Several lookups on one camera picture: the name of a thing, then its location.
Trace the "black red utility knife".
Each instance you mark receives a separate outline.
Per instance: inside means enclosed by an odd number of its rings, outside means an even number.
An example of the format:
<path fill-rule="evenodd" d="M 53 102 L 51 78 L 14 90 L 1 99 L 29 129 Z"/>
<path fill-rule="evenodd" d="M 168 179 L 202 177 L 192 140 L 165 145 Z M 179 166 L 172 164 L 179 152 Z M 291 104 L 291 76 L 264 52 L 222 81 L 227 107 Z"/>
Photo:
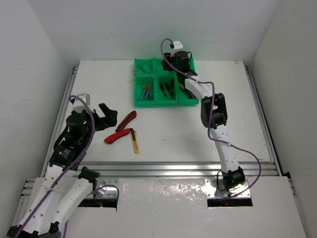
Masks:
<path fill-rule="evenodd" d="M 125 129 L 125 127 L 132 121 L 134 118 L 136 118 L 137 112 L 135 110 L 131 111 L 117 126 L 116 132 L 122 131 Z"/>

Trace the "large yellow box cutter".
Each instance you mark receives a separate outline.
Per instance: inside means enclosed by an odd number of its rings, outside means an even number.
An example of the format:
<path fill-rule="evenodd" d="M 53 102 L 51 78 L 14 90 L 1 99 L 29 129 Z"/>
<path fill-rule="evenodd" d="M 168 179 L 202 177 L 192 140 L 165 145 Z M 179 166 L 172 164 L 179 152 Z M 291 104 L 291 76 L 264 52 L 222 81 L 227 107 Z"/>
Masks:
<path fill-rule="evenodd" d="M 132 146 L 135 154 L 139 154 L 139 145 L 137 141 L 137 131 L 133 130 L 130 134 Z"/>

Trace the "black green precision screwdriver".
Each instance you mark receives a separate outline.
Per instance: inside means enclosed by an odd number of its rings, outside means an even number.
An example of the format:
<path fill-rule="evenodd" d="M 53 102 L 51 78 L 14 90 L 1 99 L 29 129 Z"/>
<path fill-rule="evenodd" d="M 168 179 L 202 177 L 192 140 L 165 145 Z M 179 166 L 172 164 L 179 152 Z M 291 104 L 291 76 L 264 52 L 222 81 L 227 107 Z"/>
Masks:
<path fill-rule="evenodd" d="M 165 87 L 166 87 L 166 89 L 167 89 L 169 95 L 172 97 L 172 96 L 173 96 L 173 92 L 172 92 L 172 90 L 171 90 L 169 84 L 168 84 L 168 83 L 165 83 L 164 85 L 165 85 Z"/>

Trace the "yellow needle nose pliers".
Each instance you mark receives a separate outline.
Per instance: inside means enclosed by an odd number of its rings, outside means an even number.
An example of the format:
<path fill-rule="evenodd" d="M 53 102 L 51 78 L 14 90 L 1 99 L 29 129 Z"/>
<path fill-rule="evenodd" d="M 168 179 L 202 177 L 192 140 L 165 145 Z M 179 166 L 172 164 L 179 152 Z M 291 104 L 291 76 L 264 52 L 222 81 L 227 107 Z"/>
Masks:
<path fill-rule="evenodd" d="M 196 99 L 195 95 L 192 92 L 187 91 L 187 93 L 189 94 L 190 99 Z"/>

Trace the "blue screwdriver thin shaft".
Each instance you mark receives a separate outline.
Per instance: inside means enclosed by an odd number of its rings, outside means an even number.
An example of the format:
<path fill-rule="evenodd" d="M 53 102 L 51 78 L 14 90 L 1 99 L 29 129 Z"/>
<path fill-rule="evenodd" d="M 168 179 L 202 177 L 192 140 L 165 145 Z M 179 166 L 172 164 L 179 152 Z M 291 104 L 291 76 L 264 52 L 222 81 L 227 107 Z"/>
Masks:
<path fill-rule="evenodd" d="M 150 91 L 151 91 L 151 86 L 146 86 L 143 93 L 140 96 L 140 101 L 152 101 L 153 98 L 150 95 Z"/>

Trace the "small silver wrench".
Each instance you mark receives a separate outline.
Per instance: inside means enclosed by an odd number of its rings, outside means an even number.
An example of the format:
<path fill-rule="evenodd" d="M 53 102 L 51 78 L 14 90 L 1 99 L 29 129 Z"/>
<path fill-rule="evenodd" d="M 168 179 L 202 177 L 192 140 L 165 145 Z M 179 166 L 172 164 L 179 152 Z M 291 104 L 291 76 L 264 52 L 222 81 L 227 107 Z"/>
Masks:
<path fill-rule="evenodd" d="M 149 74 L 147 70 L 145 70 L 141 65 L 138 66 L 138 68 L 145 74 Z"/>

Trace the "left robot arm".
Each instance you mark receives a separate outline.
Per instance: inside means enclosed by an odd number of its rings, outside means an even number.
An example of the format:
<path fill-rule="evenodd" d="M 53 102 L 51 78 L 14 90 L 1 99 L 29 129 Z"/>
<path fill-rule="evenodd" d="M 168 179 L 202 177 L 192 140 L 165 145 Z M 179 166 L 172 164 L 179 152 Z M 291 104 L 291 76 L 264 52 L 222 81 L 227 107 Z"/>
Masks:
<path fill-rule="evenodd" d="M 44 181 L 25 216 L 7 232 L 9 238 L 60 238 L 67 220 L 96 187 L 100 173 L 87 167 L 74 177 L 94 133 L 117 124 L 116 110 L 99 104 L 104 117 L 87 106 L 73 109 L 55 141 Z"/>

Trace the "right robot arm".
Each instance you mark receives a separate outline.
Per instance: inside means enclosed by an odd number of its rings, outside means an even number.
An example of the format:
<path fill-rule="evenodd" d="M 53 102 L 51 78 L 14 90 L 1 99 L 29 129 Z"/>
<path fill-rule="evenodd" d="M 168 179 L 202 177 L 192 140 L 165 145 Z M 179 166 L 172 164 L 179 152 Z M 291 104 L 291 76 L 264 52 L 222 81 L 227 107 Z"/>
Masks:
<path fill-rule="evenodd" d="M 176 53 L 164 53 L 162 68 L 176 72 L 178 81 L 201 103 L 201 121 L 208 130 L 208 136 L 215 142 L 221 163 L 223 188 L 230 189 L 245 182 L 244 172 L 233 155 L 227 132 L 227 109 L 222 93 L 214 92 L 214 84 L 202 82 L 190 66 L 189 53 L 180 50 Z"/>

